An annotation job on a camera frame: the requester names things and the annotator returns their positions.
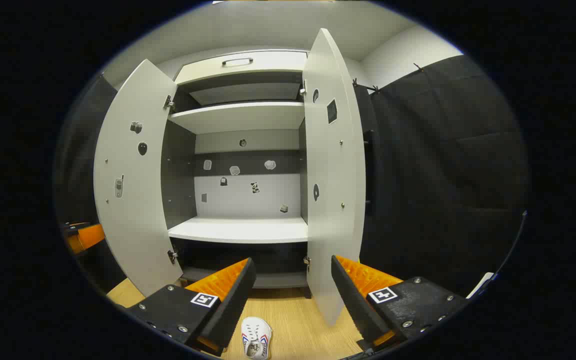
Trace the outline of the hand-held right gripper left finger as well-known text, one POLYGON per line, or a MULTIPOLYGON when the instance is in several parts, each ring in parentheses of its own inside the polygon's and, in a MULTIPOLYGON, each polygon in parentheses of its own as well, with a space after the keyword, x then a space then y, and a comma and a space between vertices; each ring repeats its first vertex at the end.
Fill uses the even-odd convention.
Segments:
POLYGON ((164 285, 126 312, 171 341, 220 356, 230 344, 256 276, 249 257, 185 287, 164 285))

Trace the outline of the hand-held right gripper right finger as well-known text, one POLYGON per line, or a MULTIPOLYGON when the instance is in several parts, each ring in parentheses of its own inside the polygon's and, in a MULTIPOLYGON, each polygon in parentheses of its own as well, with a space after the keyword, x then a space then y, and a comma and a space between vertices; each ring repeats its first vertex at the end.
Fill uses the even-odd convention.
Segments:
POLYGON ((470 302, 423 276, 402 280, 340 255, 331 256, 330 271, 362 340, 375 351, 417 341, 470 302))

